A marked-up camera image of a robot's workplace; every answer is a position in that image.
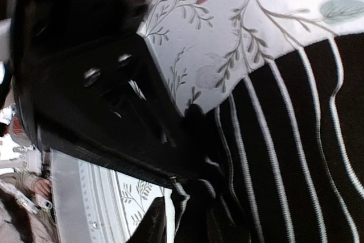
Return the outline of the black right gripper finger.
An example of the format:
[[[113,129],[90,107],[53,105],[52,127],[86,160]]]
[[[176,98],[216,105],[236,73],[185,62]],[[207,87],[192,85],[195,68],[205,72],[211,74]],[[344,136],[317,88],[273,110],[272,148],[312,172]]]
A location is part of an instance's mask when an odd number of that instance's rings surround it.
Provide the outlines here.
[[[175,239],[175,208],[169,197],[156,197],[129,243],[168,243]]]

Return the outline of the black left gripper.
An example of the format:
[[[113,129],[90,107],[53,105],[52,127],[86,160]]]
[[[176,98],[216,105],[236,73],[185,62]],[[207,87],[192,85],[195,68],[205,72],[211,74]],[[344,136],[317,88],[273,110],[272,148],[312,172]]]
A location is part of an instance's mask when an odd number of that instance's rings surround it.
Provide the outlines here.
[[[204,157],[137,29],[142,0],[15,0],[10,55],[32,142],[169,187]]]

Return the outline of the black white striped sock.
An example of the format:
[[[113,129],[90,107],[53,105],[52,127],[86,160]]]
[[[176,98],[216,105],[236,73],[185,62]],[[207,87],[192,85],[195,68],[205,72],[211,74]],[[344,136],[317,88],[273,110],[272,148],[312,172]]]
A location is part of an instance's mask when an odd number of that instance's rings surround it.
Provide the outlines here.
[[[363,241],[363,34],[248,74],[207,114],[209,178],[178,186],[175,242]]]

